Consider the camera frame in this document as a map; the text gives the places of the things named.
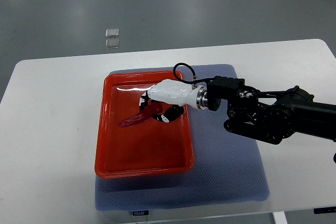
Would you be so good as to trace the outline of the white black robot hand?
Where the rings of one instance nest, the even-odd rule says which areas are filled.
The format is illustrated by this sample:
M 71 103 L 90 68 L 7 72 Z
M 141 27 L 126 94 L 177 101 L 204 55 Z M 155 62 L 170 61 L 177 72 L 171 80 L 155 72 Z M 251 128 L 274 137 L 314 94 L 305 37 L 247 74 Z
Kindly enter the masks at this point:
M 152 103 L 163 102 L 170 107 L 164 112 L 155 112 L 152 117 L 163 123 L 170 123 L 184 113 L 184 106 L 195 109 L 207 108 L 207 88 L 203 85 L 188 84 L 181 81 L 165 79 L 147 89 L 139 99 L 139 109 L 142 111 Z

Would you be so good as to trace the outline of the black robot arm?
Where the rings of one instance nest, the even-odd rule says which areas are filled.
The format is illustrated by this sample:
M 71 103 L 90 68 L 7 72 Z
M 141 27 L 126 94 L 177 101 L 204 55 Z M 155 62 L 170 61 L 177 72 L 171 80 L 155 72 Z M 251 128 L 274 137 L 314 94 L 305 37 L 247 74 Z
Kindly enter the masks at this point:
M 261 92 L 244 79 L 215 76 L 206 83 L 207 107 L 227 101 L 226 131 L 277 145 L 295 132 L 335 141 L 335 105 L 314 102 L 299 86 Z

